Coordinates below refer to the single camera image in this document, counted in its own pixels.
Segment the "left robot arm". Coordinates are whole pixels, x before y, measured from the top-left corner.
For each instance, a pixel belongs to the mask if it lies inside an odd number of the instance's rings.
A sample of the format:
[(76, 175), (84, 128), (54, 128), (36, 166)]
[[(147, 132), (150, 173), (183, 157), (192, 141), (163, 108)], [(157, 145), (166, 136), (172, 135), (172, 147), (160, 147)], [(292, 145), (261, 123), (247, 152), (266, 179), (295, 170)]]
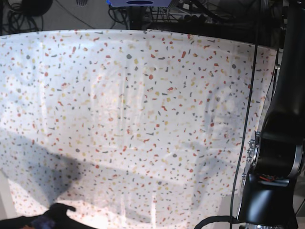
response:
[(289, 2), (280, 72), (262, 126), (250, 144), (239, 222), (295, 229), (297, 177), (305, 165), (305, 3)]

